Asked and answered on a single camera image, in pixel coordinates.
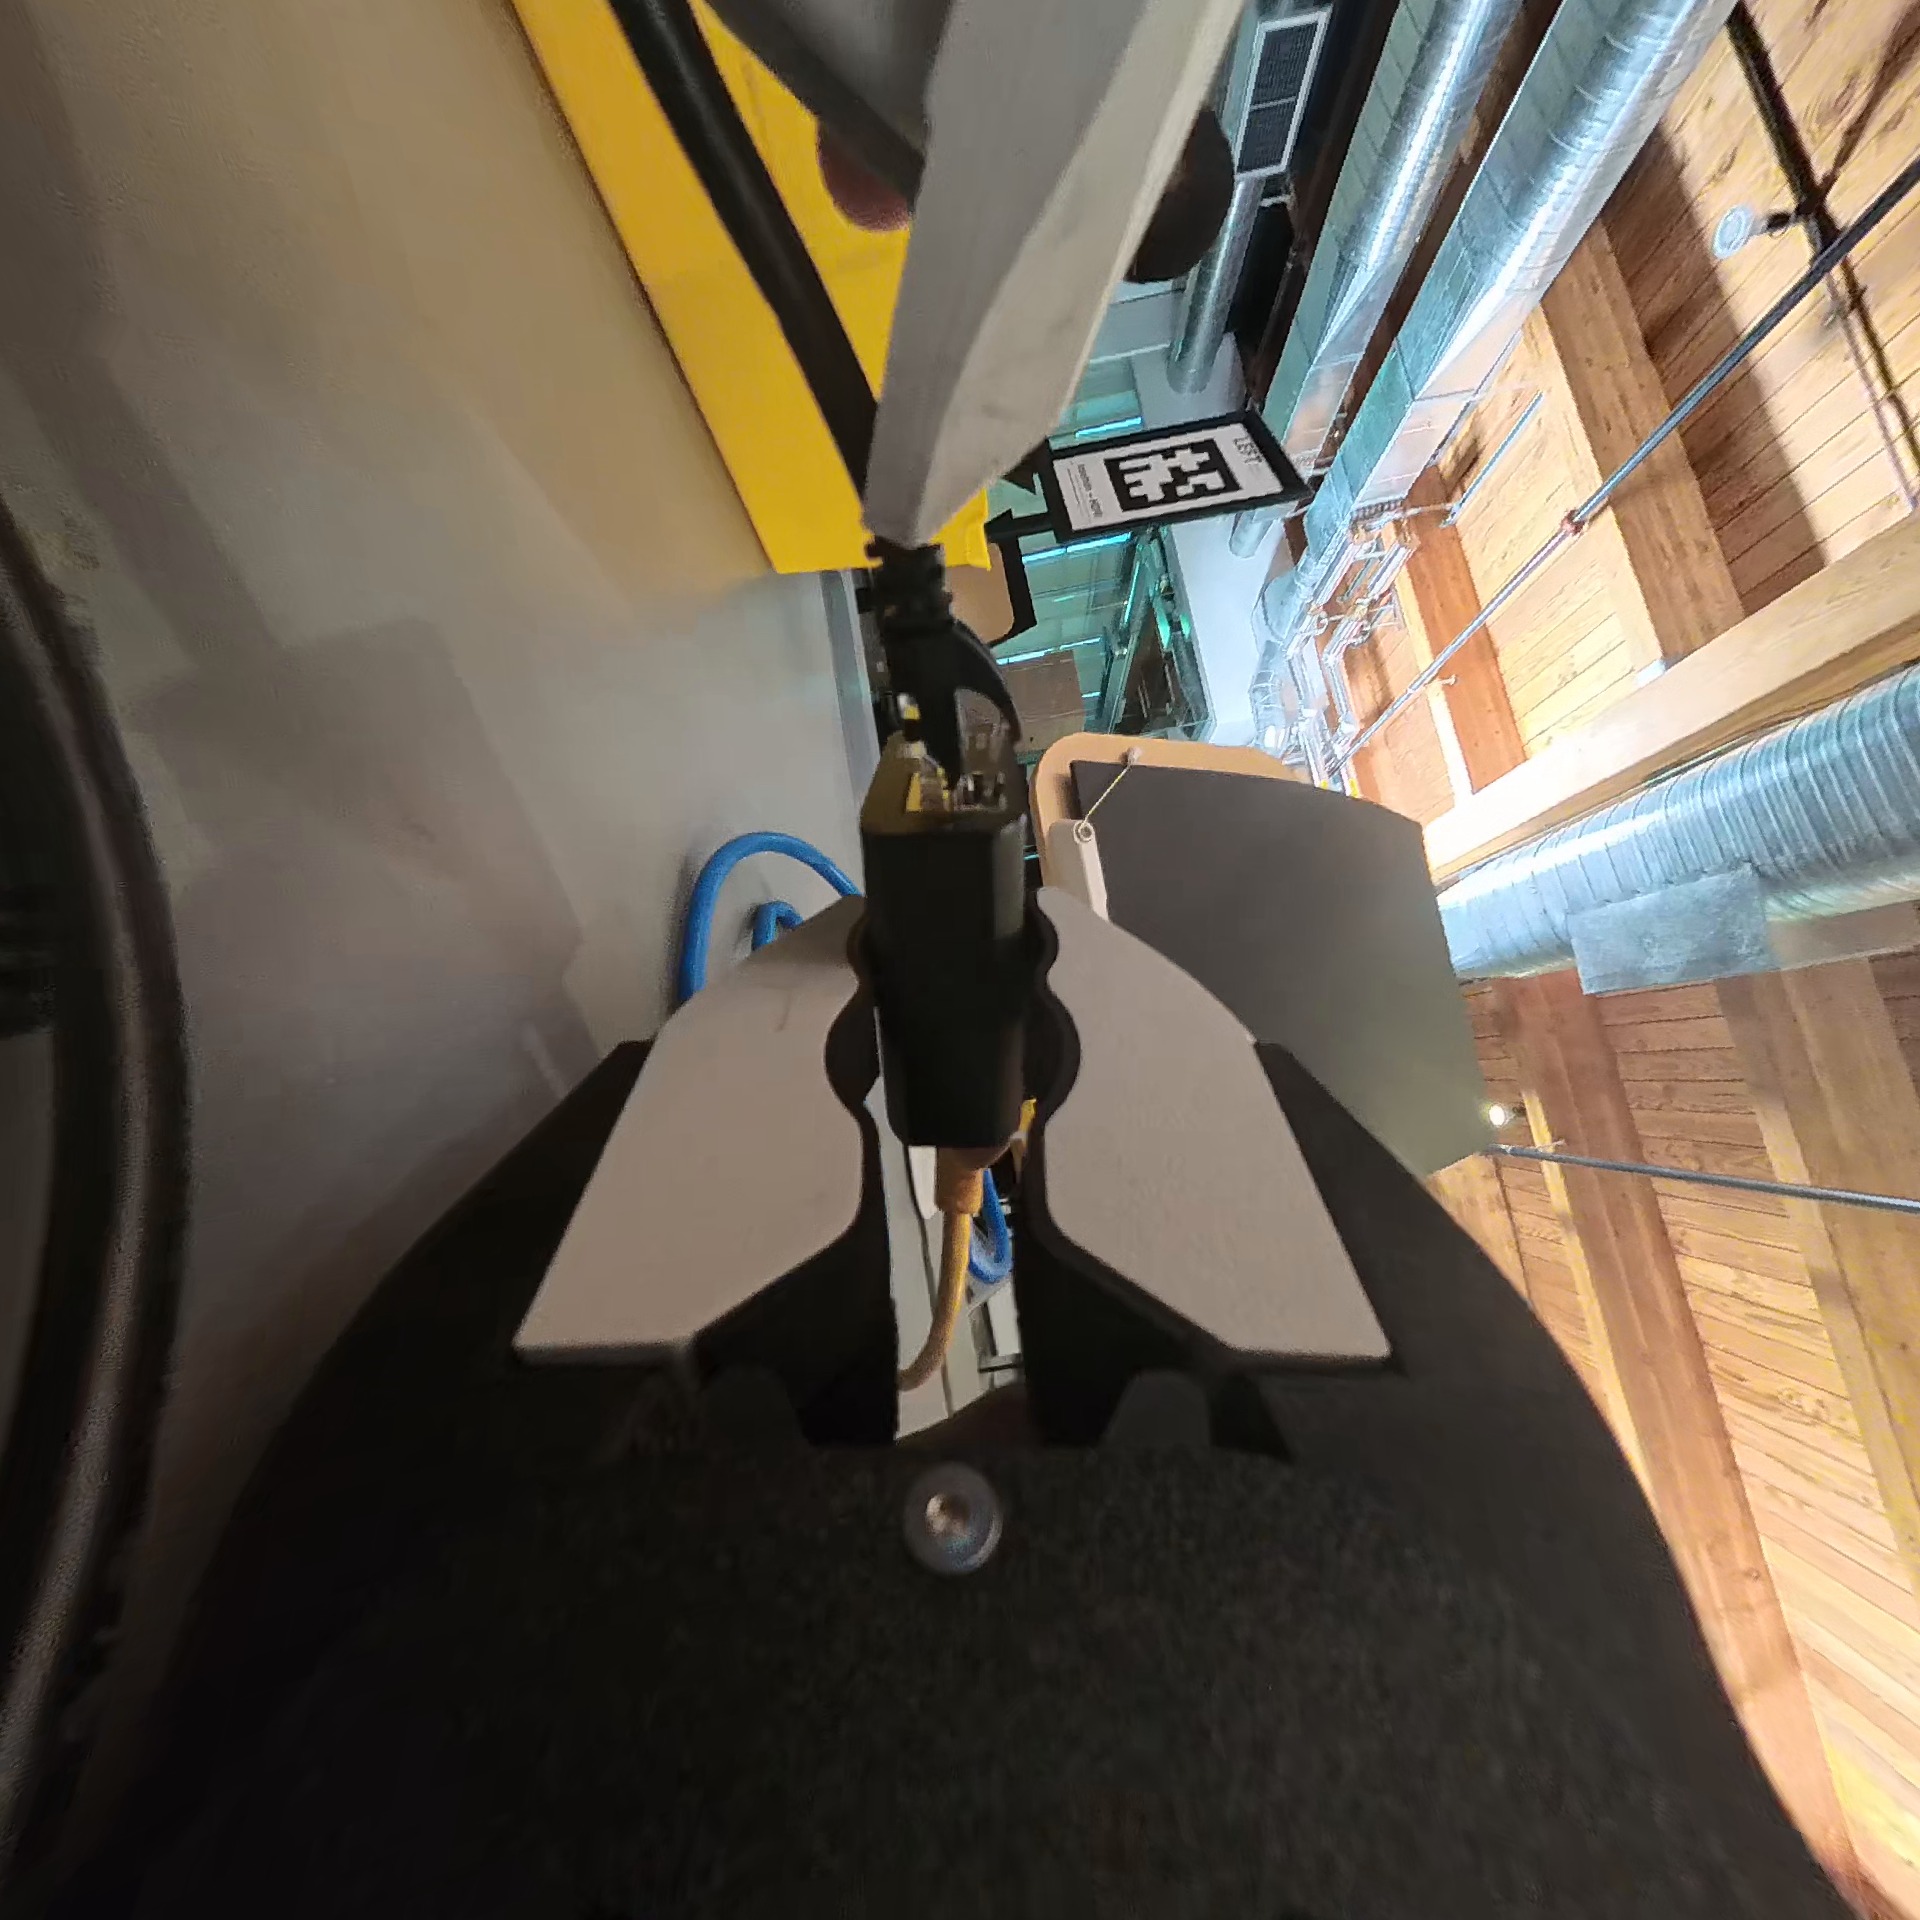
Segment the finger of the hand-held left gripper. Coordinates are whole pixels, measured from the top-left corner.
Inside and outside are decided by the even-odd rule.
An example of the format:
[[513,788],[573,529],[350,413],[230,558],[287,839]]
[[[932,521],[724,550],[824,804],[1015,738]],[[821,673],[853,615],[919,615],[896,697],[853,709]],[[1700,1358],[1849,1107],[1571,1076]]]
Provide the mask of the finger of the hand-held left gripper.
[[884,185],[919,189],[938,2],[709,2],[722,26]]
[[1045,441],[1240,2],[954,2],[889,340],[865,526],[897,550]]

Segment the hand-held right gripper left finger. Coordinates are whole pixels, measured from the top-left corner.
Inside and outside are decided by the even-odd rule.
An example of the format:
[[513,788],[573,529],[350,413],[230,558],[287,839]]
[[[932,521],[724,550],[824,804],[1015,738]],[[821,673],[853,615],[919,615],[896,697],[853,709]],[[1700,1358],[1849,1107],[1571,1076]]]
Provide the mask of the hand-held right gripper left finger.
[[859,908],[703,987],[638,1084],[517,1329],[524,1362],[764,1373],[814,1442],[897,1438],[897,1309]]

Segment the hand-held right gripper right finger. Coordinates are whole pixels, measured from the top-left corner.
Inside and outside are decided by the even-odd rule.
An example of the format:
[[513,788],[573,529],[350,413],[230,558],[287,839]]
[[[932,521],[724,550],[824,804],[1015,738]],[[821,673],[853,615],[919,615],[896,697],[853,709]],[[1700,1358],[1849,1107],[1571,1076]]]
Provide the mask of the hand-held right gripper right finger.
[[1387,1333],[1256,1038],[1085,901],[1031,908],[1015,1312],[1041,1438],[1091,1447],[1148,1375],[1238,1438],[1259,1377],[1382,1373]]

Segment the yellow plastic bin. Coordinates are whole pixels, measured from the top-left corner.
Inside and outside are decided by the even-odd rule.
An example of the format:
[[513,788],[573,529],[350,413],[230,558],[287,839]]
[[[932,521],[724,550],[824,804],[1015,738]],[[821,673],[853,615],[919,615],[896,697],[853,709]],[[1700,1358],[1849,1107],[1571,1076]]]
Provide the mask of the yellow plastic bin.
[[[513,11],[770,567],[861,567],[870,529],[831,428],[616,16],[609,2]],[[861,373],[883,385],[908,236],[857,230],[834,206],[814,113],[709,2],[691,12]]]

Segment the black ethernet port adapter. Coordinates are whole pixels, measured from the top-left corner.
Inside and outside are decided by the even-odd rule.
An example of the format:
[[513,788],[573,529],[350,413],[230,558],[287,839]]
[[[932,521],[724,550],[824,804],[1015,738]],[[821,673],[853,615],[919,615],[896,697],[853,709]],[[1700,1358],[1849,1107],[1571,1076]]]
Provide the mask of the black ethernet port adapter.
[[1018,759],[946,779],[925,740],[889,738],[859,809],[859,969],[902,1142],[996,1159],[1015,1135],[1041,975],[1025,844]]

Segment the silver ventilation duct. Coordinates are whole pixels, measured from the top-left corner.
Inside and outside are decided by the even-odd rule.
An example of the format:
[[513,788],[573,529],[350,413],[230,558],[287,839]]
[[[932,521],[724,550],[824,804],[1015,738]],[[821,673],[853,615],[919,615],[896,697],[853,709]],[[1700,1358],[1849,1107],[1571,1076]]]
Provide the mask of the silver ventilation duct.
[[1916,947],[1916,666],[1485,858],[1436,896],[1461,981],[1588,996]]
[[1263,612],[1288,637],[1336,577],[1363,508],[1397,503],[1449,441],[1722,33],[1732,2],[1562,2],[1358,406]]

